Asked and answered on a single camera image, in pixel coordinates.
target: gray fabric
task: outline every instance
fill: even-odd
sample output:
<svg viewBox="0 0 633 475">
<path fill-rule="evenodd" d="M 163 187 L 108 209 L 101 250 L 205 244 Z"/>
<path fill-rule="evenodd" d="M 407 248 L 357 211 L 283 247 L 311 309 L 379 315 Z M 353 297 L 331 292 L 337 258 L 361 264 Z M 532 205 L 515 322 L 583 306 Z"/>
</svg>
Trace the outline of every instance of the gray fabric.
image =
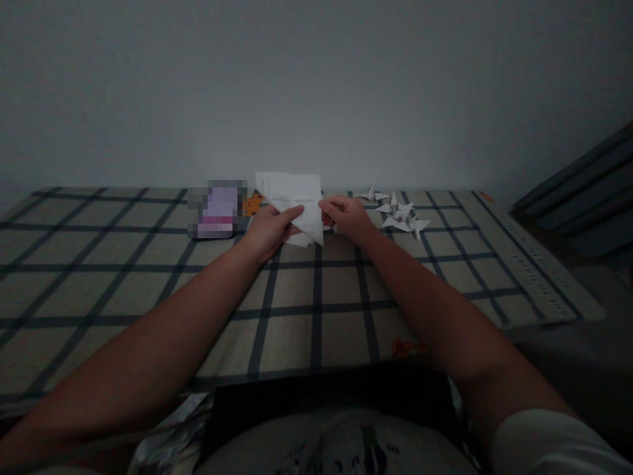
<svg viewBox="0 0 633 475">
<path fill-rule="evenodd" d="M 189 240 L 185 193 L 47 189 L 2 221 L 3 407 L 39 399 L 241 239 L 244 230 Z M 383 232 L 504 330 L 602 318 L 578 281 L 479 194 L 397 196 L 431 223 L 422 242 Z M 366 206 L 377 226 L 385 218 L 372 210 L 379 205 Z M 282 245 L 261 268 L 191 389 L 384 360 L 398 340 L 415 346 L 368 257 L 344 236 L 324 238 L 324 248 Z"/>
</svg>

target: white wall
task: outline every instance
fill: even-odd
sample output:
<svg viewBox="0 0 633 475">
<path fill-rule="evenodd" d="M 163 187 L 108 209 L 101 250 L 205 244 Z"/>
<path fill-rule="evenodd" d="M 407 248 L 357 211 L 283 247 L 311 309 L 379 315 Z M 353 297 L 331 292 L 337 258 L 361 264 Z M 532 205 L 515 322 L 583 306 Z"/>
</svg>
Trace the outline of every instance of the white wall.
<svg viewBox="0 0 633 475">
<path fill-rule="evenodd" d="M 255 170 L 508 207 L 633 119 L 630 0 L 0 9 L 0 208 L 48 185 Z"/>
</svg>

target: paper crane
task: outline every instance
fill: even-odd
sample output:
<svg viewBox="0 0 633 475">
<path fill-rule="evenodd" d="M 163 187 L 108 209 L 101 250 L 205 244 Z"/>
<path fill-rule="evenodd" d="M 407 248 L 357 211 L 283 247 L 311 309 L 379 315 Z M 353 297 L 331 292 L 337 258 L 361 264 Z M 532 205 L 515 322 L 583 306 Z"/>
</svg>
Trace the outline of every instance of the paper crane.
<svg viewBox="0 0 633 475">
<path fill-rule="evenodd" d="M 376 182 L 372 183 L 369 187 L 369 191 L 364 195 L 356 195 L 357 198 L 364 198 L 372 203 L 375 203 L 378 200 L 389 198 L 389 195 L 385 195 L 384 193 L 374 193 L 374 185 Z"/>
<path fill-rule="evenodd" d="M 391 203 L 389 203 L 388 205 L 382 205 L 376 208 L 374 211 L 387 212 L 392 216 L 407 216 L 411 209 L 413 209 L 413 203 L 408 203 L 406 205 L 398 203 L 396 201 L 396 192 L 394 191 L 391 195 Z"/>
<path fill-rule="evenodd" d="M 413 232 L 415 238 L 421 241 L 420 231 L 426 228 L 430 222 L 431 220 L 419 220 L 415 216 L 389 216 L 384 223 L 382 223 L 382 227 L 387 228 L 393 226 L 405 232 Z"/>
</svg>

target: orange sticker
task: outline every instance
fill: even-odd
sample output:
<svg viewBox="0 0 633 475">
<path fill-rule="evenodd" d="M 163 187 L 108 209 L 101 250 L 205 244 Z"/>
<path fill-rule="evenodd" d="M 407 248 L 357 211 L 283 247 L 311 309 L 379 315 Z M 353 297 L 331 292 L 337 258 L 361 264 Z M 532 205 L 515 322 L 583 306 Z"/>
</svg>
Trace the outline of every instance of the orange sticker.
<svg viewBox="0 0 633 475">
<path fill-rule="evenodd" d="M 405 342 L 397 338 L 391 343 L 391 350 L 394 358 L 406 358 L 418 354 L 424 354 L 427 349 L 420 343 Z"/>
</svg>

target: table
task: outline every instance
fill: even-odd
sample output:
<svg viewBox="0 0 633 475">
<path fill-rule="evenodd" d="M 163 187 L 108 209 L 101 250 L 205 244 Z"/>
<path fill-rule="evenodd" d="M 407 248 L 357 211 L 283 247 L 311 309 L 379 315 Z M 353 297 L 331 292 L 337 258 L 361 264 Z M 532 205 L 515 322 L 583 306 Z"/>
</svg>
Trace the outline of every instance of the table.
<svg viewBox="0 0 633 475">
<path fill-rule="evenodd" d="M 245 230 L 234 239 L 188 239 L 186 193 L 49 188 L 7 215 L 0 224 L 1 407 L 37 401 L 241 239 Z M 504 331 L 604 317 L 591 294 L 484 194 L 396 194 L 431 223 L 422 242 L 383 232 Z M 385 215 L 371 209 L 380 204 L 366 202 L 377 227 Z M 420 350 L 368 256 L 344 236 L 328 231 L 324 238 L 323 248 L 282 245 L 262 266 L 190 389 Z"/>
</svg>

